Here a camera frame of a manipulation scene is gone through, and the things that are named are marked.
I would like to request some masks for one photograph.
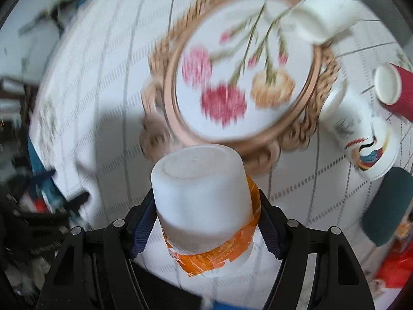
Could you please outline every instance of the white tablecloth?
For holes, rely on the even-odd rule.
[[[150,188],[150,165],[139,145],[140,91],[150,79],[147,56],[191,1],[91,0],[63,36],[43,79],[30,137],[44,165],[57,169],[55,182],[65,196],[82,189],[91,193],[81,214],[94,228],[124,217]],[[403,53],[368,8],[362,18],[333,44],[341,64],[336,84],[347,78],[391,123],[401,140],[395,165],[410,171],[410,123],[384,110],[372,91],[377,65],[401,64]],[[364,181],[323,130],[307,149],[283,152],[270,173],[254,180],[287,217],[311,228],[342,228],[359,260],[372,249],[359,221],[380,180]],[[310,277],[314,258],[309,261]],[[251,308],[264,305],[280,266],[257,231],[242,269],[222,278],[189,278],[168,255],[158,223],[137,262],[184,289]],[[300,306],[310,289],[307,281]]]

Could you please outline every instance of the dark green case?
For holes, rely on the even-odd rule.
[[[391,168],[361,221],[364,233],[376,246],[389,241],[412,198],[413,178],[410,173],[402,168]]]

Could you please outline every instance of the orange tape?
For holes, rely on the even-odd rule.
[[[229,260],[229,262],[234,261],[247,250],[249,244],[252,242],[252,237],[261,214],[261,201],[258,187],[248,175],[247,181],[251,193],[253,218],[248,225],[242,227],[231,239],[217,248],[201,254],[179,254],[168,242],[168,238],[162,230],[170,256],[175,258],[190,277],[212,269],[221,268],[224,266],[226,260]]]

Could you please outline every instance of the red flower embroidery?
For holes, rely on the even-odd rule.
[[[284,66],[287,63],[287,60],[288,60],[288,55],[286,55],[285,53],[278,56],[278,63],[280,63],[281,66]]]
[[[257,57],[252,56],[248,61],[248,68],[254,68],[257,66]]]
[[[231,32],[230,32],[230,31],[224,31],[224,32],[221,34],[221,37],[219,38],[219,44],[224,44],[224,43],[226,43],[226,42],[230,39],[230,36],[231,36]]]
[[[182,78],[193,88],[205,87],[212,75],[212,63],[204,46],[194,46],[182,60]]]
[[[201,109],[215,122],[221,122],[222,127],[237,122],[238,117],[244,118],[247,110],[245,92],[236,87],[220,83],[217,88],[206,88],[201,96]]]

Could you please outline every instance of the screw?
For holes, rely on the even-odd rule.
[[[122,227],[125,224],[123,219],[117,219],[113,222],[113,226],[115,227]]]
[[[75,236],[75,235],[78,235],[81,231],[82,231],[82,228],[80,226],[76,226],[76,227],[73,227],[72,234]]]
[[[298,227],[298,225],[300,225],[300,223],[295,219],[290,219],[289,221],[287,221],[287,225],[296,228]]]
[[[339,228],[336,227],[336,226],[333,226],[333,227],[331,228],[331,233],[336,234],[336,235],[339,235],[339,234],[341,233],[341,229],[339,229]]]

